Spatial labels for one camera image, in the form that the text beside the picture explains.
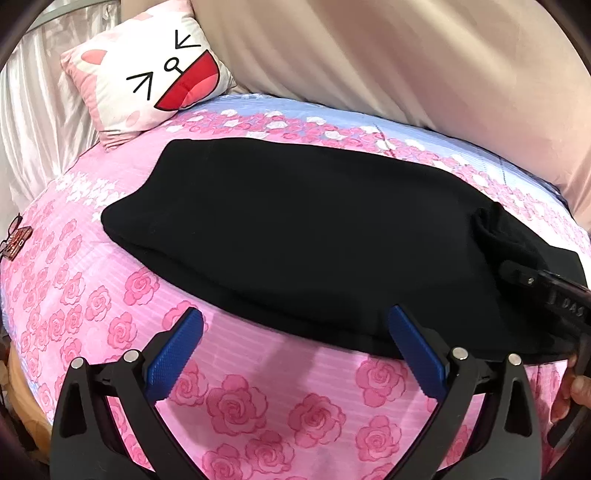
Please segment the black garment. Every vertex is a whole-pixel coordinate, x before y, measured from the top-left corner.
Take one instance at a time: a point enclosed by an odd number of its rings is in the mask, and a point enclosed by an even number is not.
[[[396,357],[385,314],[400,303],[481,358],[540,363],[574,348],[501,297],[475,238],[493,268],[501,246],[584,283],[578,256],[436,168],[246,138],[177,140],[102,222],[177,287],[302,337]]]

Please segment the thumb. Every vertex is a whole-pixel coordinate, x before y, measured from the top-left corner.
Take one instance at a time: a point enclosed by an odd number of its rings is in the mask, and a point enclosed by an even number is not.
[[[576,403],[591,408],[591,378],[577,377],[570,387],[570,394]]]

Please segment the human hand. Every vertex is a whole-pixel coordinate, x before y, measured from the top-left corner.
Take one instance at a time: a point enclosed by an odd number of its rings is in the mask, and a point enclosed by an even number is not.
[[[556,423],[569,414],[570,403],[573,400],[579,405],[591,408],[591,378],[576,376],[574,366],[577,358],[571,357],[569,365],[558,389],[558,395],[550,411],[550,421]]]

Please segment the eyeglasses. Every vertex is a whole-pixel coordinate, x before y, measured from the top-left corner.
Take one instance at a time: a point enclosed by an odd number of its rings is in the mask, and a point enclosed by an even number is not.
[[[6,240],[0,242],[0,258],[14,260],[17,254],[22,250],[25,242],[33,234],[33,228],[26,226],[19,228],[22,222],[22,215],[19,213],[8,227],[8,236]]]

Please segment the bed sheet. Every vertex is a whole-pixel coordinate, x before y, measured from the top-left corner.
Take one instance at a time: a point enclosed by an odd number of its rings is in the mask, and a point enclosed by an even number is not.
[[[228,136],[349,148],[447,170],[549,243],[577,251],[591,271],[589,238],[551,188],[484,150],[360,113],[263,95],[223,96],[109,153],[93,147],[23,212],[34,233],[13,263],[2,262],[0,299],[49,421],[73,358],[97,363],[142,349],[189,306],[202,311],[206,332],[157,408],[211,479],[380,480],[433,412],[435,403],[403,362],[233,317],[158,278],[105,235],[101,211],[143,184],[166,143]],[[528,368],[544,432],[565,367]],[[109,401],[132,458],[148,465],[120,405]],[[472,403],[444,465],[460,458],[481,402]],[[545,446],[546,464],[552,458]]]

